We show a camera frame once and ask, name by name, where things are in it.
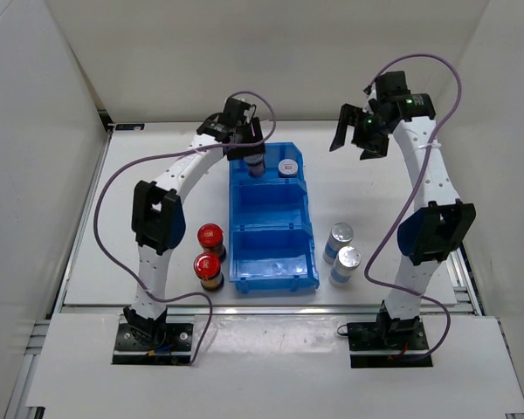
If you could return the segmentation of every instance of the red lid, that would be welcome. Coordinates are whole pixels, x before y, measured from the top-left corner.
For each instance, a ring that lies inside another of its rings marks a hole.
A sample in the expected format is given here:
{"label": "red lid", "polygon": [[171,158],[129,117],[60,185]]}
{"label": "red lid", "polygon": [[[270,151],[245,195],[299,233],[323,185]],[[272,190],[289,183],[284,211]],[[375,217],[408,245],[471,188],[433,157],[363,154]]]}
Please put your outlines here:
{"label": "red lid", "polygon": [[202,253],[194,261],[194,272],[204,279],[215,277],[220,269],[219,258],[213,253]]}
{"label": "red lid", "polygon": [[204,224],[198,230],[198,242],[204,247],[215,247],[224,241],[224,233],[216,224]]}

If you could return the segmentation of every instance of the cable tie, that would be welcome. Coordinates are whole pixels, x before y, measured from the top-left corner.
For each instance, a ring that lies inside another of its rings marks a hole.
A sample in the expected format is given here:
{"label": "cable tie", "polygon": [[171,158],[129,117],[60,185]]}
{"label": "cable tie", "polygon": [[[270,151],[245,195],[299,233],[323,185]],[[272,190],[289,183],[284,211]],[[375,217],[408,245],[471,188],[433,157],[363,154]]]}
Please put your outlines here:
{"label": "cable tie", "polygon": [[428,148],[428,147],[440,148],[440,146],[441,146],[440,142],[435,141],[435,142],[429,142],[427,144],[424,144],[423,146],[419,146],[418,148]]}

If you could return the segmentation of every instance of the silver can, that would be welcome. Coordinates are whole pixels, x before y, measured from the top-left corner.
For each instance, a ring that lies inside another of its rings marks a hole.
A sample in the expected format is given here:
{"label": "silver can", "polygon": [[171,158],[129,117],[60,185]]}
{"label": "silver can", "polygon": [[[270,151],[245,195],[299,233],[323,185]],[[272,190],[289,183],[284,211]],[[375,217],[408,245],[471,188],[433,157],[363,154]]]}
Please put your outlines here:
{"label": "silver can", "polygon": [[278,175],[279,177],[297,177],[299,172],[299,165],[295,160],[284,159],[279,162]]}
{"label": "silver can", "polygon": [[247,155],[243,160],[250,176],[262,177],[265,174],[264,155]]}
{"label": "silver can", "polygon": [[351,243],[353,240],[353,229],[347,223],[338,223],[332,227],[328,241],[324,247],[322,257],[327,264],[332,264],[338,251]]}
{"label": "silver can", "polygon": [[335,257],[328,281],[334,286],[345,285],[360,264],[361,253],[355,247],[342,247]]}

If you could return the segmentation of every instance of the metal can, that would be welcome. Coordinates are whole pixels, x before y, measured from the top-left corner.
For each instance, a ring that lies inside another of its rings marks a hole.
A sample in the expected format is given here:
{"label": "metal can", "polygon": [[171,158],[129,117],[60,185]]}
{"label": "metal can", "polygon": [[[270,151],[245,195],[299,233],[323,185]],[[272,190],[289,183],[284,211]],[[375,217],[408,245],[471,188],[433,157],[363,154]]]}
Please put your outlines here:
{"label": "metal can", "polygon": [[297,177],[299,171],[299,165],[295,160],[284,159],[278,164],[278,175],[279,177]]}
{"label": "metal can", "polygon": [[338,251],[353,240],[353,229],[347,223],[338,223],[332,227],[322,257],[327,264],[332,264]]}
{"label": "metal can", "polygon": [[243,158],[248,174],[252,177],[262,177],[265,174],[264,155],[247,155]]}
{"label": "metal can", "polygon": [[224,286],[221,263],[213,253],[199,255],[194,261],[194,272],[200,278],[200,284],[206,291],[217,291]]}
{"label": "metal can", "polygon": [[198,230],[197,236],[203,251],[213,253],[220,262],[225,260],[227,251],[224,246],[224,232],[217,224],[204,224]]}
{"label": "metal can", "polygon": [[351,278],[351,275],[353,275],[353,271],[357,269],[357,266],[360,264],[361,253],[359,253],[355,247],[342,247],[335,257],[328,281],[334,286],[345,285]]}

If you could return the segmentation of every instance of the red container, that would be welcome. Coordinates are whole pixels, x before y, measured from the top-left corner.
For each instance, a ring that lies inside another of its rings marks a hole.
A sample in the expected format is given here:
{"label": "red container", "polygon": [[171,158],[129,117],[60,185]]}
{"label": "red container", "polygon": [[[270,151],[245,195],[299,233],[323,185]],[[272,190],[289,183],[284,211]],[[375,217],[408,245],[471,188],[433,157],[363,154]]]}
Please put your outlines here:
{"label": "red container", "polygon": [[202,288],[206,291],[217,291],[224,286],[221,263],[213,253],[206,252],[198,256],[194,261],[194,272],[200,278]]}
{"label": "red container", "polygon": [[216,224],[205,224],[198,230],[198,242],[203,251],[213,253],[223,262],[227,256],[224,246],[224,232]]}

